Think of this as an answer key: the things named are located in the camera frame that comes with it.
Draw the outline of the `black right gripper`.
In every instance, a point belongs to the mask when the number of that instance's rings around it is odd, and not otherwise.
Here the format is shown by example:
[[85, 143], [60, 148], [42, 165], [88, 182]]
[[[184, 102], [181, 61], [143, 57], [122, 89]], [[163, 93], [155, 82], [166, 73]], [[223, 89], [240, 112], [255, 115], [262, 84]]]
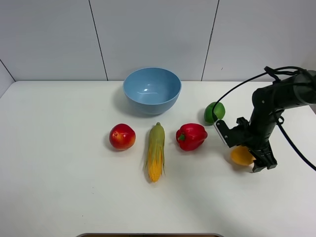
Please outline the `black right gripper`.
[[248, 147], [248, 151], [255, 158], [252, 172], [260, 172], [264, 168], [273, 169], [277, 166], [272, 148], [267, 145], [270, 135], [276, 126], [276, 119], [270, 109], [254, 108], [250, 120], [244, 117], [237, 118], [238, 135], [236, 146]]

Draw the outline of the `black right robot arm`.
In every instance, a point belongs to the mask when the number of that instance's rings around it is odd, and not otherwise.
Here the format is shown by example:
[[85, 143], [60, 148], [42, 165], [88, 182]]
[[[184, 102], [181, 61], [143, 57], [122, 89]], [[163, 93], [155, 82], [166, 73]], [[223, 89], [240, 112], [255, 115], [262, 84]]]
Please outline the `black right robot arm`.
[[299, 157], [312, 169], [315, 166], [297, 149], [282, 128], [281, 116], [286, 109], [292, 109], [316, 102], [316, 73], [298, 67], [287, 67], [284, 71], [265, 68], [275, 78], [273, 84], [258, 88], [252, 94], [253, 112], [250, 120], [237, 119], [237, 144], [246, 146], [254, 156], [252, 171], [272, 169], [277, 166], [269, 138], [278, 126]]

